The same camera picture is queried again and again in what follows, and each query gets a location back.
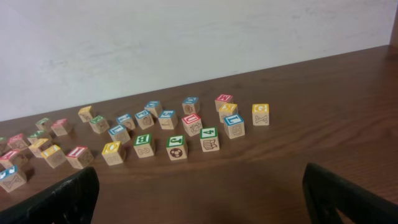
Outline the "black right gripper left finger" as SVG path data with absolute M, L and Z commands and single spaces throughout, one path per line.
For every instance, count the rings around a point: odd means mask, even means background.
M 100 183 L 86 167 L 1 212 L 1 223 L 91 223 Z

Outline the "yellow o block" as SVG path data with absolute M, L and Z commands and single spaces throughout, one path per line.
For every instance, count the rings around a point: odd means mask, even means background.
M 41 153 L 52 146 L 52 141 L 48 138 L 40 138 L 29 146 L 30 151 L 35 157 L 42 158 Z
M 101 152 L 107 165 L 114 166 L 122 164 L 126 157 L 125 148 L 123 148 L 121 141 L 110 142 L 104 145 Z

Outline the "blue P block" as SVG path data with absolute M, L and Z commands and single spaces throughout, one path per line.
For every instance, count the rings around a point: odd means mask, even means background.
M 152 114 L 148 110 L 142 110 L 135 114 L 137 123 L 141 129 L 147 129 L 154 125 Z

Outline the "green 4 block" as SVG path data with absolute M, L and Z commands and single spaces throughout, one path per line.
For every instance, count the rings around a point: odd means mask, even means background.
M 220 142 L 217 127 L 202 128 L 200 130 L 200 142 L 203 152 L 219 151 Z

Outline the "green R block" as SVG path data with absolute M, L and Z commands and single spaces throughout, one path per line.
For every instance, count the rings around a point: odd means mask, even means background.
M 108 121 L 103 116 L 96 116 L 89 121 L 89 124 L 93 131 L 97 134 L 101 134 L 109 129 Z

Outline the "blue L block left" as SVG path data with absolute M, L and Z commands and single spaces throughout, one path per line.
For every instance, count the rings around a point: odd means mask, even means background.
M 27 177 L 17 165 L 1 171 L 1 187 L 8 193 L 26 183 Z

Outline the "red I block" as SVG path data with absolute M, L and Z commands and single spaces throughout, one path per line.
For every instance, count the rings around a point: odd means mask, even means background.
M 94 160 L 91 151 L 86 146 L 75 147 L 66 155 L 66 158 L 75 169 L 84 169 Z

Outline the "blue l block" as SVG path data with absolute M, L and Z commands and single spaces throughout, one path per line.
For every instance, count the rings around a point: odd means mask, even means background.
M 239 114 L 224 118 L 224 130 L 230 139 L 245 135 L 244 120 Z
M 8 193 L 26 183 L 27 177 L 17 165 L 1 171 L 1 187 Z

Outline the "yellow top block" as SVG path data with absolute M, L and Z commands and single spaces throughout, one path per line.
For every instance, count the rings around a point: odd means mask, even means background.
M 87 123 L 94 118 L 92 106 L 86 106 L 79 110 L 78 115 L 83 123 Z

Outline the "green Z block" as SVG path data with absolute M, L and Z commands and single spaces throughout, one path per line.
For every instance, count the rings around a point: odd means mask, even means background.
M 34 144 L 38 139 L 41 139 L 41 138 L 51 139 L 52 137 L 48 132 L 46 132 L 44 130 L 37 130 L 33 134 L 29 135 L 27 137 L 27 140 L 31 144 Z

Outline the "red A block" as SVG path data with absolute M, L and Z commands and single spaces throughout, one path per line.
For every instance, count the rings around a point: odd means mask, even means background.
M 19 150 L 10 150 L 1 156 L 0 160 L 1 165 L 6 169 L 12 166 L 22 167 L 27 162 L 28 158 Z

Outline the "yellow G block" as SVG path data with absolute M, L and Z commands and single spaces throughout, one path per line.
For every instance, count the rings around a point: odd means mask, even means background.
M 269 105 L 253 104 L 252 105 L 252 122 L 255 126 L 269 125 Z

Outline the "yellow W block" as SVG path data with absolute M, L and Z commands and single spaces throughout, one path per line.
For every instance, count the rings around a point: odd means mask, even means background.
M 47 164 L 53 169 L 67 160 L 65 153 L 56 144 L 50 146 L 40 154 L 45 159 Z

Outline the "green J block left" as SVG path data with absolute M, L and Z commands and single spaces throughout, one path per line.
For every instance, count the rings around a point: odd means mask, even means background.
M 49 118 L 42 118 L 41 120 L 37 121 L 35 123 L 35 125 L 37 126 L 37 128 L 41 131 L 46 131 L 46 132 L 51 132 L 52 131 L 52 125 L 53 122 L 51 119 Z

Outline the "green J block right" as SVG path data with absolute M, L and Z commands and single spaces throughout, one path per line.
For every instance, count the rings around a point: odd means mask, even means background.
M 167 154 L 171 161 L 186 159 L 187 143 L 184 135 L 171 136 L 167 140 L 166 146 Z

